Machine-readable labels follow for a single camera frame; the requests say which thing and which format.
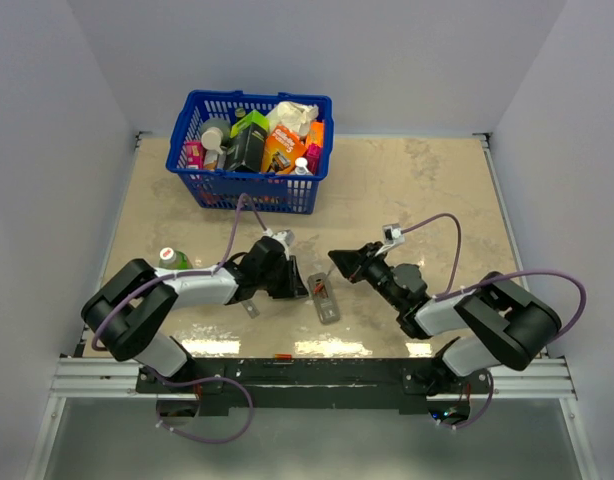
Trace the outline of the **white grey remote control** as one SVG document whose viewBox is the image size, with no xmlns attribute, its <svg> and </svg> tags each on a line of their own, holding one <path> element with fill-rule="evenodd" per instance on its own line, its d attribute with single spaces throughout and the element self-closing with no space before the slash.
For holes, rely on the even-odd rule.
<svg viewBox="0 0 614 480">
<path fill-rule="evenodd" d="M 313 274 L 308 278 L 307 283 L 320 323 L 330 325 L 341 319 L 341 312 L 329 278 L 324 290 L 319 295 L 314 294 L 316 285 L 324 275 L 324 272 Z"/>
</svg>

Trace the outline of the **grey battery cover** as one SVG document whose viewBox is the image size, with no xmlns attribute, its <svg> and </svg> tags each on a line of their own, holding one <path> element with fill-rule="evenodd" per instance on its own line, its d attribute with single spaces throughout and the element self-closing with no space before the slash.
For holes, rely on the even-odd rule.
<svg viewBox="0 0 614 480">
<path fill-rule="evenodd" d="M 252 300 L 245 300 L 242 302 L 242 306 L 249 315 L 250 318 L 256 318 L 260 315 L 260 311 Z"/>
</svg>

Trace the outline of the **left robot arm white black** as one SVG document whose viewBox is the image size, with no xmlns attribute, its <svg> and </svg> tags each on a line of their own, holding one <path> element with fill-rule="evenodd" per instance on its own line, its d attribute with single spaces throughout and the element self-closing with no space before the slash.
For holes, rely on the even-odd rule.
<svg viewBox="0 0 614 480">
<path fill-rule="evenodd" d="M 81 318 L 119 362 L 135 360 L 157 372 L 172 392 L 201 376 L 191 354 L 160 332 L 170 311 L 199 305 L 244 303 L 264 291 L 272 299 L 308 295 L 290 230 L 261 237 L 247 252 L 206 269 L 165 270 L 143 259 L 128 262 L 81 310 Z"/>
</svg>

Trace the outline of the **small screwdriver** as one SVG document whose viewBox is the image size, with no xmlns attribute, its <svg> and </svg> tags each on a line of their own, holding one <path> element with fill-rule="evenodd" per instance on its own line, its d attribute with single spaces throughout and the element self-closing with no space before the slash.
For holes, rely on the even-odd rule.
<svg viewBox="0 0 614 480">
<path fill-rule="evenodd" d="M 337 269 L 337 267 L 336 267 L 334 264 L 332 264 L 332 265 L 329 267 L 329 269 L 327 270 L 327 272 L 325 273 L 324 277 L 323 277 L 321 280 L 319 280 L 319 283 L 320 283 L 320 282 L 323 282 L 323 283 L 324 283 L 324 285 L 325 285 L 325 283 L 326 283 L 326 281 L 328 280 L 329 276 L 330 276 L 330 275 L 331 275 L 331 274 L 332 274 L 334 271 L 336 271 L 336 269 Z"/>
</svg>

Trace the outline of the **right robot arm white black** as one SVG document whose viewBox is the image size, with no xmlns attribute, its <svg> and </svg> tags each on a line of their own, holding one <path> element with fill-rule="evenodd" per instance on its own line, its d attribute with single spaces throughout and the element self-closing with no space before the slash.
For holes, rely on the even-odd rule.
<svg viewBox="0 0 614 480">
<path fill-rule="evenodd" d="M 345 279 L 367 282 L 396 310 L 396 321 L 408 337 L 426 340 L 471 331 L 445 345 L 421 378 L 443 392 L 456 392 L 469 375 L 486 368 L 524 370 L 562 326 L 551 307 L 496 271 L 469 292 L 433 298 L 418 265 L 390 266 L 381 248 L 374 242 L 358 250 L 331 250 L 328 256 Z"/>
</svg>

